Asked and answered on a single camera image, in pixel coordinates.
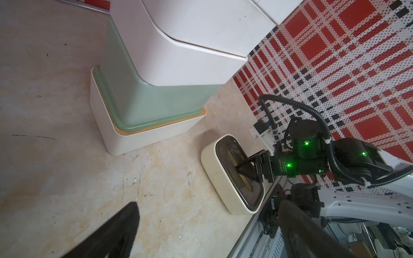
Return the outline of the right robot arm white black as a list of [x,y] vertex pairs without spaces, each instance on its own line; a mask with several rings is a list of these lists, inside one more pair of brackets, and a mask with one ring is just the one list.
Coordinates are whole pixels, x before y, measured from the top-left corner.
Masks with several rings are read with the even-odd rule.
[[[297,120],[290,124],[286,133],[293,144],[289,152],[282,151],[282,143],[277,135],[277,124],[266,101],[288,104],[313,116],[312,120]],[[407,229],[413,227],[413,174],[412,165],[393,168],[385,163],[383,151],[356,138],[343,138],[334,141],[324,117],[315,108],[293,99],[264,94],[258,98],[271,124],[274,137],[274,152],[262,150],[236,166],[237,172],[262,182],[274,182],[277,176],[325,175],[331,172],[336,181],[357,184],[368,189],[386,188],[405,196],[405,207],[393,210],[381,203],[376,206],[365,202],[361,208],[342,208],[353,218],[361,215],[377,216],[376,221]]]

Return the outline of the cream box dark lid front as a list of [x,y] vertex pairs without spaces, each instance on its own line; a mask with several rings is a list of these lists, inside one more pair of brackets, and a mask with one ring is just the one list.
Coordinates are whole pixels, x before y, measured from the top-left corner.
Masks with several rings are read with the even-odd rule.
[[211,142],[201,153],[201,163],[208,178],[233,215],[253,215],[264,201],[264,183],[240,175],[235,169],[247,160],[248,156],[231,134]]

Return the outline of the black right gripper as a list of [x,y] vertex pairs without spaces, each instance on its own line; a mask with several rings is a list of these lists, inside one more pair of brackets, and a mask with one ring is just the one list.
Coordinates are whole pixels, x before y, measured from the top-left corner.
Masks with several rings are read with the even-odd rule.
[[237,172],[256,182],[261,182],[261,177],[274,182],[276,176],[325,175],[329,172],[318,122],[296,120],[289,123],[286,132],[291,140],[288,151],[279,151],[276,142],[273,154],[269,150],[258,153],[254,159],[236,165]]

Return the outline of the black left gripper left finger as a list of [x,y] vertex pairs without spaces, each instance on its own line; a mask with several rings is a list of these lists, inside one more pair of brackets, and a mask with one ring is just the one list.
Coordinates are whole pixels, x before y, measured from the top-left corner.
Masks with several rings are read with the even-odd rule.
[[130,202],[64,258],[128,258],[140,222],[137,202]]

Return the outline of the mint green tissue box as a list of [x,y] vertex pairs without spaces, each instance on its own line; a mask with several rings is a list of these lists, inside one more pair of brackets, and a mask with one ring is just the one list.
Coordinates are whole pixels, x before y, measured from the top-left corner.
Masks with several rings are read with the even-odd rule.
[[197,116],[220,88],[147,83],[136,71],[113,20],[108,23],[101,63],[92,75],[113,122],[129,132]]

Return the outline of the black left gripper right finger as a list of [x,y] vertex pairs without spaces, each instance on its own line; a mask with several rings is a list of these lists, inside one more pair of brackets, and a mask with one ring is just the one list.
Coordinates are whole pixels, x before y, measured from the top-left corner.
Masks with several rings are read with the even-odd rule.
[[278,225],[289,258],[355,257],[290,201],[281,201],[278,209]]

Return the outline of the large white box bamboo lid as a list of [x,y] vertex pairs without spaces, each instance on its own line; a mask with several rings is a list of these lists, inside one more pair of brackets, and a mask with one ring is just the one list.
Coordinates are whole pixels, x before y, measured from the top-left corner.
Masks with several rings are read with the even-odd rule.
[[178,119],[132,132],[121,130],[115,125],[109,108],[102,97],[99,83],[97,83],[97,76],[93,74],[96,70],[97,68],[94,67],[90,72],[90,108],[97,122],[106,150],[113,156],[119,156],[183,134],[207,115],[207,110],[203,107],[199,115],[189,118]]

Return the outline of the white tissue box grey lid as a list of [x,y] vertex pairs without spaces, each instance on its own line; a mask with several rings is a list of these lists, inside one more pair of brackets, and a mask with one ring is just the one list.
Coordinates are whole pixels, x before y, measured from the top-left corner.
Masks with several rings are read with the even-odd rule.
[[302,0],[253,0],[253,2],[274,23],[281,24]]

